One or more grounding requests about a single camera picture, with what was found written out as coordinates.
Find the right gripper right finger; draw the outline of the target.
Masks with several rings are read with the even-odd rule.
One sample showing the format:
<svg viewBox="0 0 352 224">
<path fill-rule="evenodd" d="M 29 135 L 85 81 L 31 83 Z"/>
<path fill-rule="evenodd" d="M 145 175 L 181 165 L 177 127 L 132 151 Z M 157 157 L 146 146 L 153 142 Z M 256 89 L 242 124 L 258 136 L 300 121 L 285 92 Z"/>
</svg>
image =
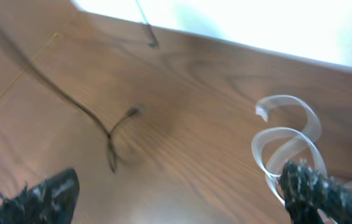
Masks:
<svg viewBox="0 0 352 224">
<path fill-rule="evenodd" d="M 288 161 L 279 184 L 292 223 L 324 223 L 321 211 L 337 223 L 352 224 L 352 191 L 333 179 Z"/>
</svg>

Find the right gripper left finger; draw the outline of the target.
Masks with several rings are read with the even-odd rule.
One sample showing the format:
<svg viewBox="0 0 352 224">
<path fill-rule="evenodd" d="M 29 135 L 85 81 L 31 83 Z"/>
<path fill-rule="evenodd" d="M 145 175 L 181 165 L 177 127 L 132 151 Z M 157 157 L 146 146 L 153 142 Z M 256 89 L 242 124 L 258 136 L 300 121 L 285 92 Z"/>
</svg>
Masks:
<svg viewBox="0 0 352 224">
<path fill-rule="evenodd" d="M 0 193 L 0 224 L 70 224 L 80 193 L 75 169 L 69 167 L 13 198 Z"/>
</svg>

